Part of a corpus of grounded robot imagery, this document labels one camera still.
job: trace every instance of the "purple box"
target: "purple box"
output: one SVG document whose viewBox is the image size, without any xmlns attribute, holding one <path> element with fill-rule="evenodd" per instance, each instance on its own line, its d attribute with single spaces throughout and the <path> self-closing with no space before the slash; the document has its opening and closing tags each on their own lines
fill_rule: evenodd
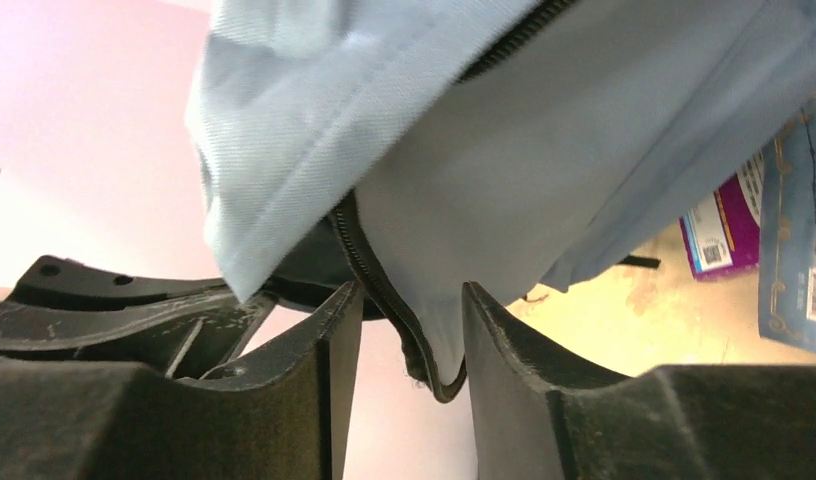
<svg viewBox="0 0 816 480">
<path fill-rule="evenodd" d="M 695 279 L 716 280 L 758 267 L 763 169 L 761 155 L 755 155 L 679 220 Z"/>
</svg>

